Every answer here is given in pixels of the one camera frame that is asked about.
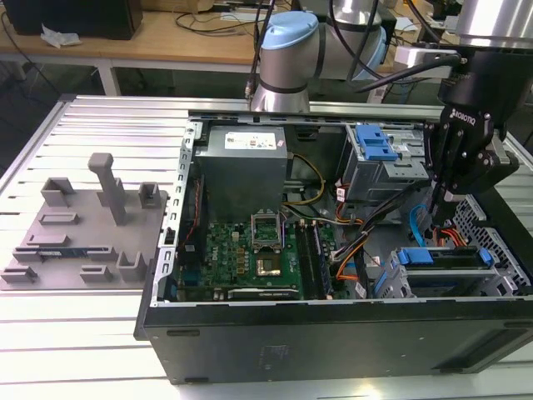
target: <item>paper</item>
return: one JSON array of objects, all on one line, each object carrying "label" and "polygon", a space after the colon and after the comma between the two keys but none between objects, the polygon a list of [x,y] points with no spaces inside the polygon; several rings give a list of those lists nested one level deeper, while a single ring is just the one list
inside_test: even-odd
[{"label": "paper", "polygon": [[224,148],[230,150],[276,150],[276,134],[264,132],[228,132]]},{"label": "paper", "polygon": [[398,17],[395,30],[403,32],[417,31],[418,27],[408,17]]},{"label": "paper", "polygon": [[82,43],[77,33],[60,33],[48,29],[44,25],[41,26],[41,39],[55,48],[61,48],[61,46],[73,46]]}]

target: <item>green motherboard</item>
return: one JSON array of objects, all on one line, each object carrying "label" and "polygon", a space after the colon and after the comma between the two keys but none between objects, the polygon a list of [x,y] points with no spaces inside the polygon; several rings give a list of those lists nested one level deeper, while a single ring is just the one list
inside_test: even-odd
[{"label": "green motherboard", "polygon": [[[207,230],[205,259],[201,265],[197,286],[199,288],[263,288],[291,289],[303,299],[305,282],[302,282],[301,257],[298,253],[297,223],[281,225],[281,250],[254,247],[252,239],[278,238],[275,223],[252,224],[214,222]],[[329,253],[335,248],[334,231],[329,225],[316,227],[324,260],[329,271]],[[316,241],[309,240],[316,248]]]}]

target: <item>slotted aluminum surface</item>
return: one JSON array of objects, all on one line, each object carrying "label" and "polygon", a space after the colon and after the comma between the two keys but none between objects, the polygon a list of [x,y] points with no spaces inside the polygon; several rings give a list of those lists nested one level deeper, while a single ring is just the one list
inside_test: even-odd
[{"label": "slotted aluminum surface", "polygon": [[[113,154],[116,175],[126,188],[144,178],[171,186],[189,109],[244,111],[246,104],[139,97],[79,97],[72,104],[58,104],[0,179],[0,266],[35,216],[45,177],[68,176],[75,188],[96,186],[84,169],[93,152]],[[441,111],[329,103],[314,104],[311,110],[377,117],[396,112],[414,118],[438,118]],[[511,190],[513,198],[525,195],[505,182],[499,190]],[[528,202],[520,204],[528,207]],[[149,342],[132,337],[140,296],[140,291],[0,292],[0,398],[63,399],[74,393],[91,400],[533,398],[533,345],[472,376],[173,387]]]}]

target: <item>desk leg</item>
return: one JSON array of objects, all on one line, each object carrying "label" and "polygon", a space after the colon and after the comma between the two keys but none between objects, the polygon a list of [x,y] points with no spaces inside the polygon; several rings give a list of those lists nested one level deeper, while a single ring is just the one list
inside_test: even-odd
[{"label": "desk leg", "polygon": [[108,65],[99,65],[98,73],[100,74],[100,79],[102,79],[103,91],[106,96],[120,96],[120,87],[118,86],[115,68]]}]

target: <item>metal chassis frame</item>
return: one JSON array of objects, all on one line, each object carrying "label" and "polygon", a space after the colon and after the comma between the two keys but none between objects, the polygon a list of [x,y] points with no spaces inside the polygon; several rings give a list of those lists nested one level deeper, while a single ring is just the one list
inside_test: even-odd
[{"label": "metal chassis frame", "polygon": [[[256,124],[256,125],[262,125],[265,123],[268,123],[270,121],[276,123],[276,124],[288,124],[288,123],[298,123],[298,124],[326,124],[326,125],[334,125],[334,126],[343,126],[347,129],[347,137],[348,140],[352,142],[352,144],[355,144],[355,136],[354,132],[349,128],[350,125],[354,124],[354,121],[352,121],[353,117],[355,119],[361,119],[361,121],[365,120],[372,120],[373,118],[376,118],[374,116],[368,116],[366,114],[359,114],[356,116],[350,116],[350,117],[338,117],[336,119],[332,117],[321,117],[317,115],[316,117],[309,118],[308,116],[278,116],[275,117],[272,116],[272,114],[265,114],[261,115],[261,118],[259,121],[257,121],[254,118],[257,118],[257,114],[252,114],[250,112],[244,111],[237,114],[238,122],[240,123],[248,123],[248,124]],[[214,112],[212,114],[214,118],[217,117],[217,113]],[[417,119],[422,118],[424,120],[431,119],[431,117],[435,116],[429,116],[429,117],[411,117],[411,119]],[[385,118],[408,118],[407,116],[397,116],[397,115],[391,115],[388,114]],[[158,243],[158,249],[159,249],[159,257],[157,259],[157,265],[155,269],[154,279],[152,282],[152,295],[150,296],[150,308],[172,308],[172,307],[194,307],[195,303],[170,303],[170,302],[160,302],[157,300],[158,297],[162,297],[162,294],[164,292],[163,285],[159,285],[159,282],[166,276],[170,275],[172,272],[172,264],[173,260],[177,258],[177,238],[179,235],[175,235],[174,243],[172,245],[166,245],[165,243],[165,236],[167,229],[171,229],[172,231],[178,232],[179,225],[180,225],[180,216],[182,215],[182,207],[183,203],[185,201],[185,188],[187,187],[187,179],[188,179],[188,173],[190,169],[190,165],[192,162],[192,149],[194,145],[194,139],[195,136],[197,136],[197,133],[199,131],[198,123],[195,122],[194,117],[192,117],[189,120],[189,123],[186,125],[186,133],[183,138],[182,142],[182,148],[180,152],[180,165],[178,170],[178,176],[177,176],[177,182],[174,186],[171,198],[169,200],[169,208],[167,211],[167,218],[163,221],[162,224],[162,235],[159,238]],[[476,297],[457,297],[454,298],[457,301],[471,301],[472,298]],[[528,297],[521,297],[526,300],[533,300],[533,298]],[[427,300],[439,300],[439,298],[436,299],[419,299],[416,298],[412,301],[424,303]],[[358,302],[372,302],[372,300],[357,300]],[[295,301],[295,302],[284,302],[284,303],[306,303],[306,304],[323,304],[323,301]],[[336,301],[328,301],[328,303],[335,303],[335,304],[353,304],[354,302],[352,300],[336,300]],[[250,306],[251,304],[260,306],[260,305],[275,305],[276,302],[239,302],[239,303],[230,303],[231,306],[239,307],[239,306]]]}]

